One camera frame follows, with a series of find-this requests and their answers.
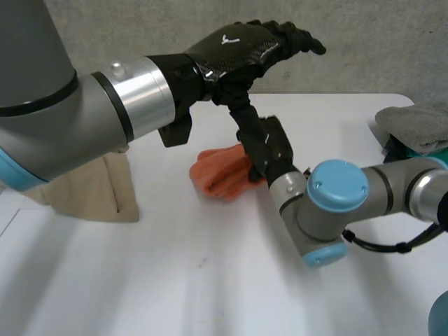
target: robotic arm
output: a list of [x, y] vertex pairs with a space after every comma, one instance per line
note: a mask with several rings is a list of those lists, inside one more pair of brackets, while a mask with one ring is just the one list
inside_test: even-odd
[[42, 0], [0, 8], [0, 180], [19, 191], [154, 130], [166, 147], [185, 144], [199, 100], [229, 106], [240, 127], [257, 123], [246, 108], [253, 80], [299, 51], [325, 52], [293, 24], [254, 21], [181, 54], [114, 62], [78, 78]]
[[[259, 141], [243, 131], [238, 139], [269, 193], [293, 243], [308, 266], [320, 267], [347, 253], [342, 241], [382, 253], [406, 253], [448, 231], [448, 166], [412, 158], [358, 168], [342, 160], [319, 164], [307, 179], [293, 166], [293, 150], [275, 117], [261, 119], [268, 136]], [[367, 243], [346, 230], [350, 223], [404, 212], [434, 222], [409, 243]]]

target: cable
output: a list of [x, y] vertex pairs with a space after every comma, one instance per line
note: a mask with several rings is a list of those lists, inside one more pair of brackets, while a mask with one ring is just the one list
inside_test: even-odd
[[440, 234], [444, 232], [444, 229], [435, 223], [431, 224], [426, 230], [424, 230], [421, 234], [413, 238], [413, 240], [409, 242], [401, 242], [396, 245], [380, 245], [369, 243], [368, 241], [364, 241], [356, 237], [356, 235], [350, 230], [344, 230], [342, 232], [342, 236], [349, 242], [355, 243], [359, 247], [369, 250], [372, 252], [378, 253], [409, 253], [413, 248], [423, 245]]

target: orange cloth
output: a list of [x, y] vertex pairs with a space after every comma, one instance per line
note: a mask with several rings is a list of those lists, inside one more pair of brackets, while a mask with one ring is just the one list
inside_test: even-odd
[[265, 179], [249, 181], [252, 163], [241, 144], [209, 149], [197, 156], [190, 169], [193, 183], [207, 196], [232, 201], [244, 191], [257, 188]]

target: gray towel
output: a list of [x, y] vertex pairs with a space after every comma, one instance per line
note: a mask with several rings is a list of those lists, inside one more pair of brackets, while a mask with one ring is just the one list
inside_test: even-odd
[[448, 147], [446, 103], [388, 107], [378, 112], [375, 120], [381, 128], [422, 155]]

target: carbon fiber pattern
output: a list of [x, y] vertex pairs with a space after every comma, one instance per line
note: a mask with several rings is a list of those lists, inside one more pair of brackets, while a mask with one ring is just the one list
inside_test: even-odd
[[212, 89], [225, 74], [248, 65], [269, 64], [270, 55], [279, 47], [280, 40], [264, 27], [231, 24], [185, 53], [196, 62], [206, 85]]

